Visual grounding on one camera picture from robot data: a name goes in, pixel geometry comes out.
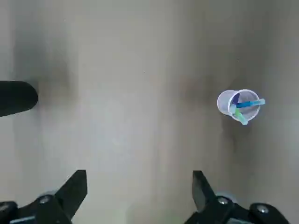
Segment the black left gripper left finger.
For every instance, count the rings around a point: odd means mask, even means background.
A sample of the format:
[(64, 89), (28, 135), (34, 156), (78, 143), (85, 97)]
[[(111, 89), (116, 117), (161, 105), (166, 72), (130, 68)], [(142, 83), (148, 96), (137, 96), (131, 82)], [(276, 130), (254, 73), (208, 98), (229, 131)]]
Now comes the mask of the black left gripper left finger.
[(86, 170), (77, 170), (59, 190), (39, 196), (19, 207), (14, 201), (0, 203), (2, 224), (71, 224), (87, 196)]

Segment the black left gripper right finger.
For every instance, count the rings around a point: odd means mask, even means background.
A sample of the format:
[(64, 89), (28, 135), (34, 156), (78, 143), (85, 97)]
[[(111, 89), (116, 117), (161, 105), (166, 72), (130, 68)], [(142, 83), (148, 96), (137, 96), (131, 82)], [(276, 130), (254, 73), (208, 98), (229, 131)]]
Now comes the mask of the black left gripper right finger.
[(253, 203), (248, 209), (227, 196), (216, 195), (200, 170), (192, 172), (192, 197), (196, 211), (186, 224), (288, 224), (274, 206)]

